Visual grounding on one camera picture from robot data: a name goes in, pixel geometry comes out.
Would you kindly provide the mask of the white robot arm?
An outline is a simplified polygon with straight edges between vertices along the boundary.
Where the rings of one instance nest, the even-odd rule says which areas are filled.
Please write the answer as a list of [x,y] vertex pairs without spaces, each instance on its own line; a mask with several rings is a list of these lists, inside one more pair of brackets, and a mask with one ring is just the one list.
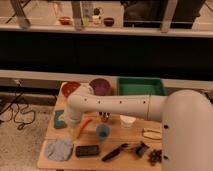
[[77,126],[86,112],[107,112],[162,123],[162,171],[213,171],[213,105],[202,94],[96,96],[82,85],[66,101],[65,121]]

